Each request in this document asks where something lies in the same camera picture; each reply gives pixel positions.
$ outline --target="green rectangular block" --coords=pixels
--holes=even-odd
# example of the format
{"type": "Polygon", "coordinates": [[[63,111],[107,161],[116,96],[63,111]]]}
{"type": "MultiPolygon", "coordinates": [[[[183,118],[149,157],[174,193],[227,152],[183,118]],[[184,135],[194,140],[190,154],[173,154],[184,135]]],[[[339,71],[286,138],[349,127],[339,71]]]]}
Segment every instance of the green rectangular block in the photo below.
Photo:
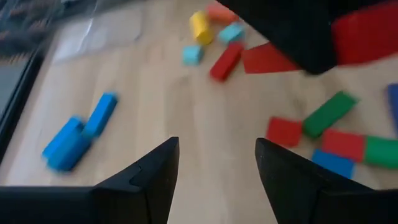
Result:
{"type": "Polygon", "coordinates": [[[304,133],[311,138],[319,137],[324,130],[342,118],[356,102],[356,98],[339,91],[304,120],[304,133]]]}
{"type": "Polygon", "coordinates": [[[398,140],[367,136],[364,161],[372,165],[398,169],[398,140]]]}

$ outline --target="toy block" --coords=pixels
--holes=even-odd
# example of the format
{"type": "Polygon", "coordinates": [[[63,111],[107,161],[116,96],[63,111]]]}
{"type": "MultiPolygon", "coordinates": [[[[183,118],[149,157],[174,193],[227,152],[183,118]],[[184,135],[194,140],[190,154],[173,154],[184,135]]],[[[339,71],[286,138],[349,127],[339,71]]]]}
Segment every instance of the toy block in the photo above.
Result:
{"type": "Polygon", "coordinates": [[[203,56],[203,50],[200,45],[184,47],[182,51],[182,61],[185,65],[198,65],[203,56]]]}
{"type": "Polygon", "coordinates": [[[398,169],[398,140],[368,136],[364,161],[372,165],[398,169]]]}
{"type": "Polygon", "coordinates": [[[240,42],[229,44],[227,49],[211,68],[210,76],[220,82],[225,81],[236,64],[238,64],[242,50],[243,44],[240,42]]]}
{"type": "Polygon", "coordinates": [[[224,44],[228,44],[230,42],[241,40],[243,36],[243,26],[238,22],[233,22],[218,34],[218,40],[224,44]]]}
{"type": "Polygon", "coordinates": [[[247,74],[289,72],[300,70],[271,43],[266,43],[242,52],[244,71],[247,74]]]}
{"type": "Polygon", "coordinates": [[[219,22],[220,24],[230,25],[239,21],[239,16],[217,1],[207,5],[206,12],[210,21],[219,22]]]}
{"type": "Polygon", "coordinates": [[[312,162],[348,179],[351,179],[353,176],[354,162],[350,159],[316,149],[312,156],[312,162]]]}
{"type": "Polygon", "coordinates": [[[322,135],[323,152],[362,162],[365,153],[365,136],[327,129],[322,135]]]}
{"type": "Polygon", "coordinates": [[[72,116],[44,149],[43,156],[45,158],[51,157],[52,154],[63,144],[70,133],[74,130],[81,131],[83,129],[83,125],[83,120],[81,118],[72,116]]]}
{"type": "Polygon", "coordinates": [[[302,135],[302,123],[272,117],[268,122],[266,139],[281,146],[295,147],[302,135]]]}
{"type": "Polygon", "coordinates": [[[194,13],[190,18],[190,25],[196,42],[201,45],[207,45],[213,41],[213,33],[204,12],[198,11],[194,13]]]}
{"type": "Polygon", "coordinates": [[[91,136],[73,130],[60,148],[49,157],[47,165],[57,171],[70,171],[90,148],[91,136]]]}
{"type": "Polygon", "coordinates": [[[352,109],[356,102],[357,99],[339,91],[304,120],[304,133],[311,138],[319,137],[325,129],[352,109]]]}
{"type": "Polygon", "coordinates": [[[93,138],[101,135],[117,103],[118,98],[115,93],[104,93],[83,128],[83,132],[93,138]]]}
{"type": "Polygon", "coordinates": [[[387,87],[388,101],[396,133],[398,134],[398,83],[391,84],[387,87]]]}

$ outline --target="yellow block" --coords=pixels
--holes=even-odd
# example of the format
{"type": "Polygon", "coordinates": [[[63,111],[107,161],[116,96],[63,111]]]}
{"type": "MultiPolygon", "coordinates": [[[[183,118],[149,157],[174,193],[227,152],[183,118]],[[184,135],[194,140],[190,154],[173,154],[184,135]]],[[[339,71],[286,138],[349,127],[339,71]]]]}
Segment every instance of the yellow block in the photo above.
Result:
{"type": "Polygon", "coordinates": [[[213,33],[210,30],[206,14],[202,11],[194,13],[190,18],[191,31],[193,38],[201,44],[209,44],[213,40],[213,33]]]}

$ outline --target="wooden floor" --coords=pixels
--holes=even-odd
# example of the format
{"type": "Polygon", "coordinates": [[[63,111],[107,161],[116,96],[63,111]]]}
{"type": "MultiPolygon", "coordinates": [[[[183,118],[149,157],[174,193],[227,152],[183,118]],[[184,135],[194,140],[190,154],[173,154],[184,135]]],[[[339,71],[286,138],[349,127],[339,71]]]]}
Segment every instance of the wooden floor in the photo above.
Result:
{"type": "MultiPolygon", "coordinates": [[[[49,54],[1,164],[0,184],[94,185],[169,136],[179,136],[170,223],[275,223],[254,158],[255,140],[264,136],[270,116],[304,119],[346,90],[361,101],[336,128],[396,137],[385,96],[387,84],[398,81],[396,58],[318,77],[246,75],[240,63],[220,84],[208,76],[225,48],[216,41],[205,49],[200,66],[182,66],[182,47],[193,43],[188,18],[207,2],[148,0],[137,41],[63,63],[51,64],[49,54]],[[89,117],[108,90],[119,93],[119,104],[76,171],[58,175],[47,169],[43,148],[71,115],[89,117]]],[[[265,42],[247,28],[247,47],[265,42]]],[[[308,158],[317,145],[303,139],[292,150],[308,158]]],[[[398,171],[358,164],[354,180],[394,188],[398,171]]]]}

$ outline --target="blue block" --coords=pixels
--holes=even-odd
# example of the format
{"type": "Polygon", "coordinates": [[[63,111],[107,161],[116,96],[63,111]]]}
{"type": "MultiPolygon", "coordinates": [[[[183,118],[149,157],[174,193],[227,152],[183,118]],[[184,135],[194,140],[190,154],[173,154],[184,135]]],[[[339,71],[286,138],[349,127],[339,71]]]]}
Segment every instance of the blue block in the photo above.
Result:
{"type": "Polygon", "coordinates": [[[81,131],[83,129],[83,125],[81,118],[72,116],[44,149],[43,156],[45,158],[51,157],[51,155],[62,145],[62,142],[64,142],[68,135],[74,130],[81,131]]]}
{"type": "Polygon", "coordinates": [[[225,27],[219,34],[218,40],[224,44],[229,44],[237,40],[241,40],[244,37],[243,26],[238,22],[231,23],[228,27],[225,27]]]}
{"type": "Polygon", "coordinates": [[[200,45],[184,47],[182,50],[182,62],[184,65],[198,65],[203,57],[203,49],[200,45]]]}
{"type": "Polygon", "coordinates": [[[396,127],[396,133],[398,134],[398,84],[391,84],[387,87],[388,100],[390,103],[390,110],[394,125],[396,127]]]}
{"type": "Polygon", "coordinates": [[[104,93],[93,114],[87,121],[86,126],[83,128],[84,134],[90,135],[93,138],[100,136],[117,103],[118,98],[115,93],[104,93]]]}
{"type": "Polygon", "coordinates": [[[91,145],[91,136],[74,130],[61,147],[49,157],[47,165],[57,171],[71,171],[91,145]]]}
{"type": "Polygon", "coordinates": [[[345,159],[316,149],[312,156],[312,161],[348,179],[353,176],[354,162],[350,159],[345,159]]]}

